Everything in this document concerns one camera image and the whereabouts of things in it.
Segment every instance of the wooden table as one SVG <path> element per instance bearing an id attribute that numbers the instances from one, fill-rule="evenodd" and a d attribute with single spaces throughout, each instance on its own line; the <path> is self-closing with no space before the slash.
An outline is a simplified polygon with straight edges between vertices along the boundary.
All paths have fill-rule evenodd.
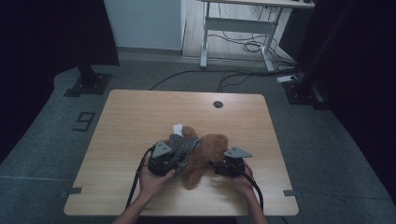
<path id="1" fill-rule="evenodd" d="M 215 108 L 214 102 L 223 103 Z M 264 97 L 258 94 L 176 91 L 112 91 L 93 134 L 64 211 L 69 216 L 119 215 L 125 208 L 134 171 L 148 147 L 168 138 L 175 124 L 199 136 L 223 133 L 229 147 L 253 154 L 254 171 L 267 216 L 294 216 L 298 206 Z M 134 197 L 139 192 L 136 188 Z M 243 198 L 229 180 L 207 170 L 196 189 L 179 178 L 165 184 L 142 216 L 244 216 Z"/>
<path id="2" fill-rule="evenodd" d="M 201 49 L 200 66 L 202 68 L 206 68 L 207 32 L 209 30 L 229 31 L 229 32 L 268 35 L 268 38 L 266 38 L 265 44 L 261 52 L 267 70 L 269 72 L 275 71 L 271 61 L 272 57 L 269 53 L 269 48 L 274 38 L 276 27 L 279 22 L 279 18 L 283 8 L 284 7 L 291 7 L 291 8 L 315 7 L 315 4 L 312 1 L 310 3 L 305 3 L 303 0 L 300 0 L 298 2 L 291 0 L 199 0 L 199 1 L 206 3 L 204 42 L 202 44 L 202 49 Z M 277 11 L 276 17 L 274 18 L 273 21 L 248 21 L 248 20 L 235 20 L 235 19 L 226 19 L 226 18 L 211 18 L 209 17 L 210 3 L 279 7 L 279 10 Z"/>

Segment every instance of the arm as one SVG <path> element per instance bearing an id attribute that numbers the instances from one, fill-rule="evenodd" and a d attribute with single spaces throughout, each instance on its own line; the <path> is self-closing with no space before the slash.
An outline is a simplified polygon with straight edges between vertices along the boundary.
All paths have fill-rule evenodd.
<path id="1" fill-rule="evenodd" d="M 251 171 L 248 164 L 247 169 L 245 169 L 245 173 L 250 177 L 253 176 L 253 172 Z M 256 194 L 254 194 L 253 186 L 250 184 L 250 182 L 248 182 L 248 180 L 242 175 L 231 178 L 231 181 L 245 199 L 248 214 L 250 216 L 250 223 L 267 224 L 268 220 L 262 211 L 259 202 L 257 201 Z"/>
<path id="2" fill-rule="evenodd" d="M 147 167 L 150 153 L 147 155 L 142 171 L 139 176 L 140 192 L 136 199 L 114 220 L 113 224 L 136 223 L 140 213 L 148 205 L 151 199 L 160 191 L 163 184 L 175 174 L 170 171 L 166 176 L 154 175 Z"/>

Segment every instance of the table leg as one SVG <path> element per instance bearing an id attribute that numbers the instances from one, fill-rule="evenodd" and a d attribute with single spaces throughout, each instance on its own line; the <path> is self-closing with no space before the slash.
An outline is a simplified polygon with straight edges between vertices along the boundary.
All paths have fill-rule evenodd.
<path id="1" fill-rule="evenodd" d="M 279 22 L 280 14 L 282 14 L 282 10 L 283 10 L 283 7 L 280 7 L 276 14 L 276 18 L 274 19 L 273 24 L 271 26 L 270 34 L 269 34 L 267 40 L 265 41 L 264 48 L 262 49 L 262 57 L 264 58 L 265 65 L 267 66 L 268 72 L 275 71 L 273 64 L 271 62 L 272 57 L 271 57 L 271 54 L 269 53 L 269 48 L 271 47 L 271 42 L 274 38 L 274 34 L 276 31 L 277 24 Z"/>
<path id="2" fill-rule="evenodd" d="M 202 43 L 201 49 L 201 68 L 206 68 L 206 60 L 207 60 L 207 21 L 209 20 L 209 9 L 210 3 L 207 3 L 206 6 L 206 15 L 205 15 L 205 25 L 204 25 L 204 42 Z"/>

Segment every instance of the teddy bear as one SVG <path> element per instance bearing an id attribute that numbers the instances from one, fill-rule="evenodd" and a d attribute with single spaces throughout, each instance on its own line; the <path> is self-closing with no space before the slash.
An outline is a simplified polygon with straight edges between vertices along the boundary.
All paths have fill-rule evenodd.
<path id="1" fill-rule="evenodd" d="M 190 126 L 183 126 L 182 137 L 184 142 L 197 142 L 192 151 L 186 156 L 186 164 L 180 170 L 183 184 L 186 189 L 195 189 L 204 175 L 210 163 L 224 160 L 224 152 L 228 150 L 228 139 L 221 133 L 210 133 L 200 139 L 195 130 Z M 165 144 L 172 146 L 172 135 L 170 139 L 164 140 Z"/>

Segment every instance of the metal frame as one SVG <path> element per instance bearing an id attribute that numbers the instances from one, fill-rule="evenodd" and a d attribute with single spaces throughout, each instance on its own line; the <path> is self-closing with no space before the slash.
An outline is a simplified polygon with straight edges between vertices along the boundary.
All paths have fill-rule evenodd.
<path id="1" fill-rule="evenodd" d="M 276 18 L 273 21 L 247 21 L 247 20 L 234 20 L 234 19 L 223 19 L 223 18 L 210 18 L 210 2 L 206 2 L 206 15 L 204 25 L 204 42 L 201 49 L 201 62 L 200 66 L 206 68 L 207 61 L 207 32 L 209 30 L 216 31 L 230 31 L 239 33 L 253 33 L 261 35 L 269 35 L 265 41 L 264 48 L 262 48 L 262 57 L 264 58 L 265 65 L 269 72 L 274 72 L 271 61 L 271 55 L 269 48 L 274 38 L 276 27 L 279 22 L 280 14 L 282 13 L 283 7 L 280 7 L 276 13 Z"/>

